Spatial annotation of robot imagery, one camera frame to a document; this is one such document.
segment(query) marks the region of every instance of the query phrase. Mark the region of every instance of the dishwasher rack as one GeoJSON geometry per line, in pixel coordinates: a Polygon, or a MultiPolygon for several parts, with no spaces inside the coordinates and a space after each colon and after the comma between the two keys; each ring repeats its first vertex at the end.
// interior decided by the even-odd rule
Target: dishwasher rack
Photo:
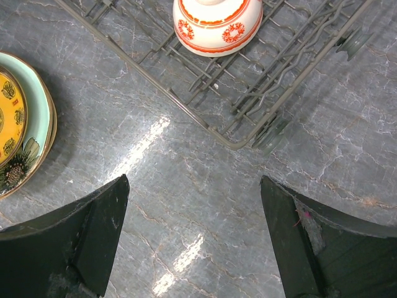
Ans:
{"type": "Polygon", "coordinates": [[[332,47],[350,60],[371,36],[352,25],[373,2],[262,0],[254,39],[207,58],[178,41],[171,0],[55,1],[220,143],[238,150],[251,142],[266,155],[285,143],[283,106],[301,82],[332,47]],[[139,53],[126,42],[134,38],[139,53]]]}

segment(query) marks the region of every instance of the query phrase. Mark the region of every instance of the gray marble surface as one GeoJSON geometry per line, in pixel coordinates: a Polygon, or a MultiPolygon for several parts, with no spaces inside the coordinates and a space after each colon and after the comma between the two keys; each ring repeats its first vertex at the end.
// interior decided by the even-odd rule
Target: gray marble surface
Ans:
{"type": "MultiPolygon", "coordinates": [[[[397,224],[396,16],[396,1],[375,1],[363,23],[377,36],[351,62],[326,57],[303,85],[288,146],[264,158],[219,145],[53,1],[2,0],[0,49],[42,75],[58,135],[34,177],[0,201],[0,226],[127,173],[131,193],[106,297],[283,297],[261,175],[397,224]]],[[[131,46],[139,53],[144,45],[137,37],[131,46]]]]}

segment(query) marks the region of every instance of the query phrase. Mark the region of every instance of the stack of plates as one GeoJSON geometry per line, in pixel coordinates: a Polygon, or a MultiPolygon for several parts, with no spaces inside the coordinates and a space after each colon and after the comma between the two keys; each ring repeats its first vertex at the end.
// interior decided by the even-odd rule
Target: stack of plates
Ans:
{"type": "Polygon", "coordinates": [[[0,52],[0,199],[43,163],[56,134],[54,103],[37,72],[0,52]]]}

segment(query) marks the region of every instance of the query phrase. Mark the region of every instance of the orange stripe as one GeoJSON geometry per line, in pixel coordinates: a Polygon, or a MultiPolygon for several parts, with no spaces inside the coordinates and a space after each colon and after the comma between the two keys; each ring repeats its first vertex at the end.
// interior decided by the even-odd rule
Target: orange stripe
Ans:
{"type": "Polygon", "coordinates": [[[240,7],[232,13],[232,15],[228,16],[227,18],[223,20],[214,20],[214,21],[207,21],[207,20],[199,20],[196,17],[193,17],[192,14],[189,14],[187,11],[186,7],[184,6],[183,0],[179,0],[179,9],[182,12],[182,15],[191,23],[193,23],[195,26],[200,27],[200,28],[220,28],[227,26],[228,24],[232,23],[234,20],[236,20],[248,7],[248,4],[250,0],[244,0],[243,3],[240,5],[240,7]]]}
{"type": "Polygon", "coordinates": [[[243,38],[242,40],[240,40],[239,42],[235,43],[234,45],[230,45],[228,47],[223,47],[223,48],[203,48],[203,47],[199,47],[197,45],[192,44],[191,42],[189,42],[188,40],[186,40],[179,32],[178,30],[175,28],[175,33],[178,35],[178,37],[183,40],[184,43],[186,43],[190,48],[193,48],[194,50],[197,50],[199,52],[203,52],[203,53],[223,53],[226,51],[230,51],[240,45],[242,45],[244,42],[246,42],[256,31],[256,29],[258,28],[258,26],[261,25],[261,20],[262,20],[262,15],[263,15],[263,8],[261,8],[261,13],[259,14],[259,18],[256,21],[254,27],[251,29],[251,31],[247,34],[247,36],[245,36],[245,38],[243,38]]]}

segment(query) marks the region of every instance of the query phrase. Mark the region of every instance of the yellow bowl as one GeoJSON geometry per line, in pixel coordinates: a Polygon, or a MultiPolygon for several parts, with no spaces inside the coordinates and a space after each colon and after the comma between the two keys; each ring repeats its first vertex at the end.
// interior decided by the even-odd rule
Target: yellow bowl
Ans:
{"type": "Polygon", "coordinates": [[[0,66],[0,167],[18,151],[27,127],[27,105],[15,77],[0,66]]]}

